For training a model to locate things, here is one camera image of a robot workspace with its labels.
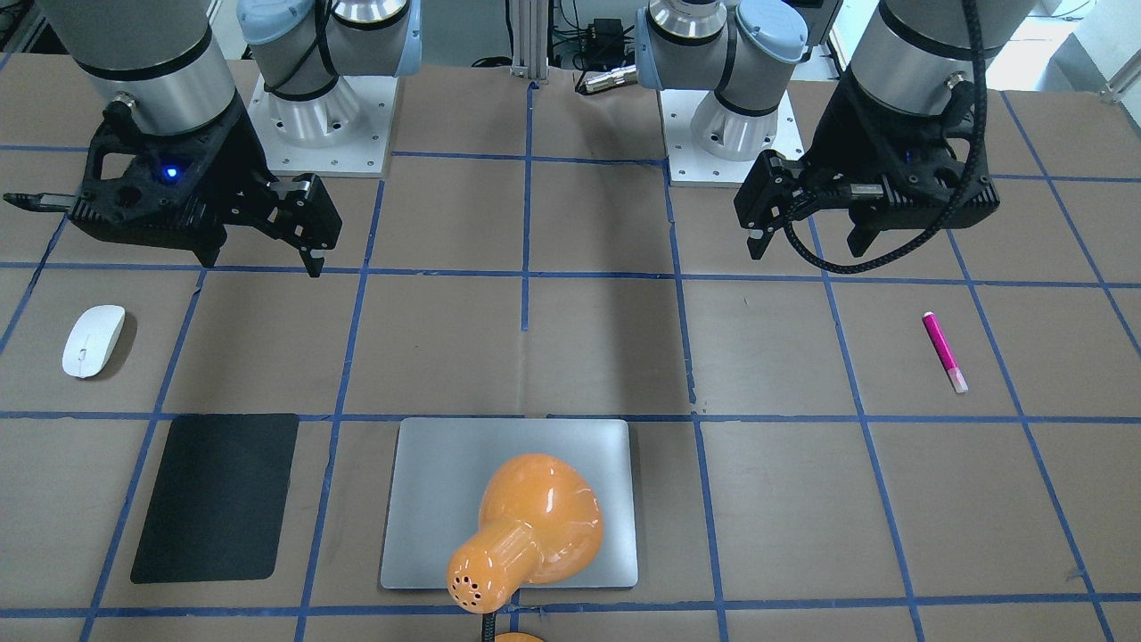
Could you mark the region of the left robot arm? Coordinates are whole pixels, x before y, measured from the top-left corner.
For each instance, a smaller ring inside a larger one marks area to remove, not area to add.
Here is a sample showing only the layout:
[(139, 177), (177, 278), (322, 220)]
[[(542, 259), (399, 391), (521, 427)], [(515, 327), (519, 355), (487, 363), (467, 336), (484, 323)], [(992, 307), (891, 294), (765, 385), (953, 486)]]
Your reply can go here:
[(652, 1), (636, 17), (636, 68), (640, 86), (705, 94), (699, 146), (752, 162), (734, 206), (753, 259), (784, 231), (816, 268), (867, 273), (1000, 208), (987, 70), (1030, 8), (880, 1), (799, 159), (764, 143), (809, 52), (794, 5)]

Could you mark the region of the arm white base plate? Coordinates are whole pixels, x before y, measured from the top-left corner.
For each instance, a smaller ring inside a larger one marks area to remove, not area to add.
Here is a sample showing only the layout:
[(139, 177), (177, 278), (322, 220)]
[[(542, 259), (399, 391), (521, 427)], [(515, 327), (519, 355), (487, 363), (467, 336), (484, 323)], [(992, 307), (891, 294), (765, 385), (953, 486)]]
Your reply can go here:
[(338, 78), (327, 94), (290, 101), (254, 90), (248, 113), (274, 174), (383, 178), (399, 78)]
[(759, 154), (796, 160), (804, 152), (790, 94), (762, 117), (727, 109), (712, 91), (659, 91), (669, 179), (677, 186), (738, 187)]

